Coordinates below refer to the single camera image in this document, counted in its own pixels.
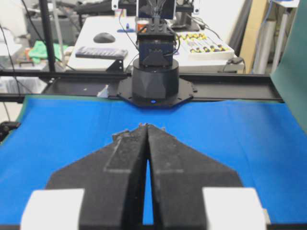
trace blue cloth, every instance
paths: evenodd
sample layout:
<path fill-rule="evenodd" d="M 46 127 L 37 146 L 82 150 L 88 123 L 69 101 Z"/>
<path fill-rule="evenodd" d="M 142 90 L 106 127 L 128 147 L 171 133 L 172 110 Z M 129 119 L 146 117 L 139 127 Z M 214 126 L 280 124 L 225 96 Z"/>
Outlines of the blue cloth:
<path fill-rule="evenodd" d="M 22 125 L 0 147 L 0 224 L 19 224 L 26 202 L 55 170 L 139 123 L 235 169 L 255 187 L 273 223 L 307 222 L 307 136 L 285 104 L 187 103 L 140 109 L 125 102 L 29 97 Z M 153 222 L 147 178 L 144 224 Z"/>

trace white wall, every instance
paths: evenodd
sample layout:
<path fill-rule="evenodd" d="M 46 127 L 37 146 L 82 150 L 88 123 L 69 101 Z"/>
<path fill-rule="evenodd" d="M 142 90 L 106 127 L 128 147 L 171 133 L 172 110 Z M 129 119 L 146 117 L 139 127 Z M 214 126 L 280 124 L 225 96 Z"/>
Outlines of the white wall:
<path fill-rule="evenodd" d="M 245 0 L 201 0 L 201 17 L 229 43 Z"/>
<path fill-rule="evenodd" d="M 25 35 L 26 23 L 20 0 L 0 0 L 0 23 L 15 36 Z"/>

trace computer mouse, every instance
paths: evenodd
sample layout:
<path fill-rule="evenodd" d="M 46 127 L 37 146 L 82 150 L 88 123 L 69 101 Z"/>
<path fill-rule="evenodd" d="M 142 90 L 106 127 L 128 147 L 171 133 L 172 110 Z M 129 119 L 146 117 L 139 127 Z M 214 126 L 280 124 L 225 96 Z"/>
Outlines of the computer mouse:
<path fill-rule="evenodd" d="M 94 37 L 96 43 L 112 43 L 115 42 L 115 37 L 108 33 L 100 33 Z"/>

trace green cloth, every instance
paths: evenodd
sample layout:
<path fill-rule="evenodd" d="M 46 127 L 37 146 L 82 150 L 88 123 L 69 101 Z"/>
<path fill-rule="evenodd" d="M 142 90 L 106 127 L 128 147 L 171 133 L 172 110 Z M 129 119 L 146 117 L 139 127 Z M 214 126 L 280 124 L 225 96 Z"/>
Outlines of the green cloth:
<path fill-rule="evenodd" d="M 271 75 L 275 87 L 307 133 L 307 0 L 301 0 L 282 61 Z"/>
<path fill-rule="evenodd" d="M 59 44 L 53 44 L 55 56 L 61 59 L 61 49 Z M 42 41 L 36 41 L 33 49 L 29 52 L 29 57 L 32 58 L 34 63 L 40 63 L 41 59 L 47 59 L 47 48 Z"/>

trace screwdriver set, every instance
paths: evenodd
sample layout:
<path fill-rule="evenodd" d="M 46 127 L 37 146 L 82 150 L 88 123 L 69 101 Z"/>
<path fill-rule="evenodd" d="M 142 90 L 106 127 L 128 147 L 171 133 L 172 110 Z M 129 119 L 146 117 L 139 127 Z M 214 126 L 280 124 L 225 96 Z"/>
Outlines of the screwdriver set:
<path fill-rule="evenodd" d="M 180 51 L 186 52 L 189 60 L 229 60 L 234 57 L 234 50 L 214 35 L 209 36 L 205 33 L 178 33 L 178 35 L 182 47 Z"/>

